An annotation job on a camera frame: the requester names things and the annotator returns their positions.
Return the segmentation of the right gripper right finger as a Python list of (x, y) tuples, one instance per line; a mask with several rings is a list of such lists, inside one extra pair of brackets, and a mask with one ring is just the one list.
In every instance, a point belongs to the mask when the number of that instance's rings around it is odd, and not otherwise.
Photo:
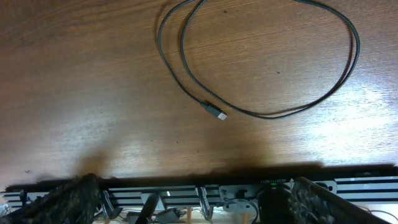
[(313, 182), (290, 179), (290, 212), (295, 223), (385, 223), (360, 207), (392, 202), (392, 177), (351, 177)]

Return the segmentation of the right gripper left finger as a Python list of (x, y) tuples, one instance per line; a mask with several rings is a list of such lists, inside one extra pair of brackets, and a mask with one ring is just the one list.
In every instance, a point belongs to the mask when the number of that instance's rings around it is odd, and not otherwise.
[(1, 217), (1, 223), (93, 223), (99, 204), (100, 188), (97, 176), (86, 174)]

